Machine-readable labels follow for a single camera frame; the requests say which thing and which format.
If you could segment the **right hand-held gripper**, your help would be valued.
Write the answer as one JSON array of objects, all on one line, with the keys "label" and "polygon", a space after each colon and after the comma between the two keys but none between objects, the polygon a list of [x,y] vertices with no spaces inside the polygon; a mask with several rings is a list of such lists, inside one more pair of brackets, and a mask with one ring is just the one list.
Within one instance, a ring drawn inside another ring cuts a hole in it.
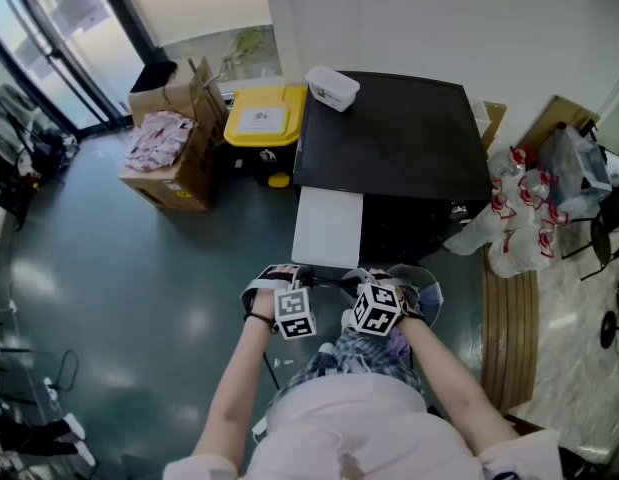
[{"label": "right hand-held gripper", "polygon": [[341,278],[341,291],[352,303],[351,328],[354,331],[379,337],[389,335],[401,314],[393,288],[375,284],[369,270],[357,268]]}]

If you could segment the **person's left forearm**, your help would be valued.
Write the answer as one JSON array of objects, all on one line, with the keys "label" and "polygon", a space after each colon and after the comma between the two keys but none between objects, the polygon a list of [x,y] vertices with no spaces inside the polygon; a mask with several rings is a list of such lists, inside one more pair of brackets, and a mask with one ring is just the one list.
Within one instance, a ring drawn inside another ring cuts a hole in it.
[{"label": "person's left forearm", "polygon": [[271,332],[250,318],[212,399],[194,455],[218,455],[241,469],[260,381],[261,362]]}]

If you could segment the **person's right hand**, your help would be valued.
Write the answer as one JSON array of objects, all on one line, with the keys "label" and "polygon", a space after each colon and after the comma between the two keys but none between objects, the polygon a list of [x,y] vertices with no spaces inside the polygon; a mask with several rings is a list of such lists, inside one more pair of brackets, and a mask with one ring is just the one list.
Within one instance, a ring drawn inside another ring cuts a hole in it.
[{"label": "person's right hand", "polygon": [[419,304],[418,288],[414,284],[415,268],[400,264],[389,268],[370,269],[371,280],[383,288],[393,288],[403,317],[419,319],[422,314]]}]

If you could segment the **person's plaid skirt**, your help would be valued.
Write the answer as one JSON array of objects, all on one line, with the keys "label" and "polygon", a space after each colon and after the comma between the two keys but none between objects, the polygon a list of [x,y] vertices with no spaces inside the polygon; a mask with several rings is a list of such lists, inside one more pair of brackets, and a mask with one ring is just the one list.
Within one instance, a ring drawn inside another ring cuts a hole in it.
[{"label": "person's plaid skirt", "polygon": [[290,390],[310,380],[354,373],[388,376],[405,383],[420,395],[423,394],[420,379],[410,367],[390,352],[386,338],[363,335],[347,327],[333,344],[331,352],[317,352],[304,368],[278,390],[269,408]]}]

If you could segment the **grey laundry basket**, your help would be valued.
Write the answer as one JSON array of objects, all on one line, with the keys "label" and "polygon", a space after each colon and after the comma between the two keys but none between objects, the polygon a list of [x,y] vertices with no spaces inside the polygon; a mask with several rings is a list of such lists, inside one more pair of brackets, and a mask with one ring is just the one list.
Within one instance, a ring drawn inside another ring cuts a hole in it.
[{"label": "grey laundry basket", "polygon": [[426,324],[429,327],[433,327],[444,301],[441,286],[433,274],[424,266],[416,265],[412,267],[415,268],[414,284],[419,292],[421,314]]}]

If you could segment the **person's pink shirt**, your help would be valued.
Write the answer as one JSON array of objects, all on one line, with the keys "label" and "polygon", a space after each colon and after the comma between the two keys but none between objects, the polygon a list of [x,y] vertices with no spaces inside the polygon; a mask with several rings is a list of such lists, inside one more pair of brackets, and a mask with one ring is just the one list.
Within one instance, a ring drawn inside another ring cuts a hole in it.
[{"label": "person's pink shirt", "polygon": [[563,480],[558,435],[540,431],[474,455],[394,378],[338,374],[290,390],[269,411],[245,480]]}]

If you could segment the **wooden slatted bench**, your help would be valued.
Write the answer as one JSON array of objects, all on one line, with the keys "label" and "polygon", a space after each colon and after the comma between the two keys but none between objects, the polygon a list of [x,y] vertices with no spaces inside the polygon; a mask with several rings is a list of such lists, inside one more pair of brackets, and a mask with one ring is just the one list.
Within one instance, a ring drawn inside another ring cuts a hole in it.
[{"label": "wooden slatted bench", "polygon": [[481,248],[483,330],[481,385],[502,413],[531,400],[538,362],[537,274],[499,278]]}]

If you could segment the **brown cardboard box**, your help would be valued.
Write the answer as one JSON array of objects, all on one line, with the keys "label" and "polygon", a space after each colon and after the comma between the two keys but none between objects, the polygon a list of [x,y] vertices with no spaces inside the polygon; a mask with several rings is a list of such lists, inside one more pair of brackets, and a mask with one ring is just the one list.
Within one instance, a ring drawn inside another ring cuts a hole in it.
[{"label": "brown cardboard box", "polygon": [[128,104],[132,130],[141,125],[146,114],[163,110],[192,119],[194,127],[187,144],[171,167],[138,172],[125,165],[129,135],[119,179],[159,209],[207,212],[214,202],[214,149],[223,140],[229,110],[205,58],[177,64],[175,75],[165,86],[129,93]]}]

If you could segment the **pile of pink packets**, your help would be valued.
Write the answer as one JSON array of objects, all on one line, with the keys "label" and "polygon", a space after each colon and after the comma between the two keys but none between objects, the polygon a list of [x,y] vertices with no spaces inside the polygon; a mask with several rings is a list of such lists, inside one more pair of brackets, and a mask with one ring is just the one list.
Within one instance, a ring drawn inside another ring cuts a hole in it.
[{"label": "pile of pink packets", "polygon": [[158,111],[144,116],[131,134],[125,165],[138,172],[171,167],[189,140],[194,121],[172,111]]}]

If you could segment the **white narrow bin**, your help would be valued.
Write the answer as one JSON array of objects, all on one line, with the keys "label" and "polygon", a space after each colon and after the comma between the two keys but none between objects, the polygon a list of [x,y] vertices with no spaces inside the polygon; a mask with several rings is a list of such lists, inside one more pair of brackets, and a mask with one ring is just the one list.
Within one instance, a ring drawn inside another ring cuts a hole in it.
[{"label": "white narrow bin", "polygon": [[491,119],[488,115],[485,102],[477,98],[470,98],[469,104],[479,135],[480,137],[483,137],[491,124]]}]

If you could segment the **black round-base stand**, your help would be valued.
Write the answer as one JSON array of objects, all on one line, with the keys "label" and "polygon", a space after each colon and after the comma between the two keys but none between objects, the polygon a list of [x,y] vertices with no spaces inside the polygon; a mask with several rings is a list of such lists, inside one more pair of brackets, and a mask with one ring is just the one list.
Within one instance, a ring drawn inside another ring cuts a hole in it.
[{"label": "black round-base stand", "polygon": [[616,306],[614,311],[607,311],[603,317],[600,328],[600,345],[603,349],[609,349],[619,332],[619,283],[615,290]]}]

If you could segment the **black metal chair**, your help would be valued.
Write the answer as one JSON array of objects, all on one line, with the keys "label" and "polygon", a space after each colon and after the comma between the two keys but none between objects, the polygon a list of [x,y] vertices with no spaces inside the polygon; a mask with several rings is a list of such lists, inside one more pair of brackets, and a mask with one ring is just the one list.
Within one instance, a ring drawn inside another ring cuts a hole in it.
[{"label": "black metal chair", "polygon": [[590,223],[590,240],[587,244],[568,254],[563,254],[563,259],[573,257],[588,248],[593,252],[600,264],[598,270],[584,276],[585,281],[601,273],[612,261],[619,258],[619,246],[613,251],[611,246],[611,234],[619,229],[619,186],[612,189],[610,195],[600,203],[600,209],[594,217],[577,218],[573,223]]}]

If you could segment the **large brown cardboard sheet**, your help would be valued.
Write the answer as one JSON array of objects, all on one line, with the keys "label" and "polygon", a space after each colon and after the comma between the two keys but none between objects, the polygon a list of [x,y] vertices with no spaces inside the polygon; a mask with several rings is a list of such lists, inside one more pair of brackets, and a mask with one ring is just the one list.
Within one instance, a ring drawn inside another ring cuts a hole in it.
[{"label": "large brown cardboard sheet", "polygon": [[552,135],[559,123],[581,129],[589,121],[598,123],[600,116],[593,111],[567,99],[555,95],[545,106],[543,112],[518,142],[518,146],[531,149],[540,148]]}]

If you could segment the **green plant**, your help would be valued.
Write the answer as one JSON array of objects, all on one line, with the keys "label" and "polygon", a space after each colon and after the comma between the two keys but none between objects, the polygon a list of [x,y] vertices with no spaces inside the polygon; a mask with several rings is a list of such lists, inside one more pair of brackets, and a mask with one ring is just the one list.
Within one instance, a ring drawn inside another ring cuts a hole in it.
[{"label": "green plant", "polygon": [[220,80],[232,82],[282,75],[272,25],[241,28],[223,57]]}]

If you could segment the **black cloth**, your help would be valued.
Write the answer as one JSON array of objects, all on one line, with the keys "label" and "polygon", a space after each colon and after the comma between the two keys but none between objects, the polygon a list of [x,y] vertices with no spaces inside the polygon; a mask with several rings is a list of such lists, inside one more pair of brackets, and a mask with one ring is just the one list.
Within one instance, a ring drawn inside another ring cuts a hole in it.
[{"label": "black cloth", "polygon": [[141,93],[163,87],[173,78],[177,69],[178,64],[171,60],[147,64],[129,93]]}]

